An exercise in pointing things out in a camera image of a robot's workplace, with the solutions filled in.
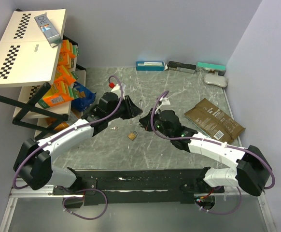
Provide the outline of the short shackle brass padlock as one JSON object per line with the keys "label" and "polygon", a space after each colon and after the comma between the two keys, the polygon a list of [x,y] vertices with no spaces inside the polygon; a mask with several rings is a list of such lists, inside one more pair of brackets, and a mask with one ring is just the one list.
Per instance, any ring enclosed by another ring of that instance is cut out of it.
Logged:
{"label": "short shackle brass padlock", "polygon": [[136,137],[138,136],[138,132],[136,131],[136,130],[134,130],[134,131],[132,131],[131,133],[129,133],[128,134],[128,138],[130,139],[130,140],[135,140],[136,139]]}

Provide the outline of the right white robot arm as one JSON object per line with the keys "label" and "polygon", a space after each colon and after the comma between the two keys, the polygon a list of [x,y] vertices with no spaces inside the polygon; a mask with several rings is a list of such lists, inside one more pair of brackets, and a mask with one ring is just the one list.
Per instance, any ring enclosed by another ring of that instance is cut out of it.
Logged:
{"label": "right white robot arm", "polygon": [[207,137],[181,124],[172,110],[149,113],[139,119],[146,131],[169,140],[174,147],[188,153],[200,154],[226,167],[209,167],[197,180],[201,192],[219,186],[239,187],[252,196],[260,196],[267,189],[266,183],[273,176],[272,168],[261,150],[253,145],[248,148],[229,145]]}

